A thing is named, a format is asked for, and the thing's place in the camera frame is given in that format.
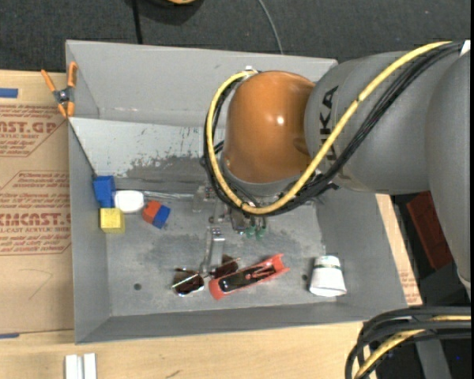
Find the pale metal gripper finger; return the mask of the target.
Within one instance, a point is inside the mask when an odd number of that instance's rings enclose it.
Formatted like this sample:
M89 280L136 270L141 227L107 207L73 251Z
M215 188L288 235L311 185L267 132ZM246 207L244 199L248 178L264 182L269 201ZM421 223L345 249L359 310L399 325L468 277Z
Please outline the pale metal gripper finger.
M199 186L193 196L192 211L194 213L213 212L217 195L211 185Z
M209 227L206 233L205 251L200 265L202 273L212 271L223 258L225 237L219 227Z

